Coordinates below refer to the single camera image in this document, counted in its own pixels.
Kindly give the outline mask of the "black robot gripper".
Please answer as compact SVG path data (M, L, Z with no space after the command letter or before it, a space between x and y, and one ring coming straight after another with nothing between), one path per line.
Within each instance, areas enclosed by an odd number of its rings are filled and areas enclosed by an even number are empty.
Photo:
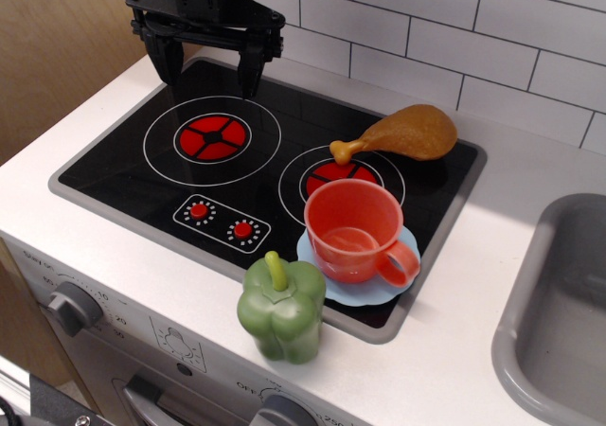
M240 52L241 96L253 98L265 60L283 51L285 17L254 0L125 0L134 34L143 39L160 79L176 84L182 74L181 43Z

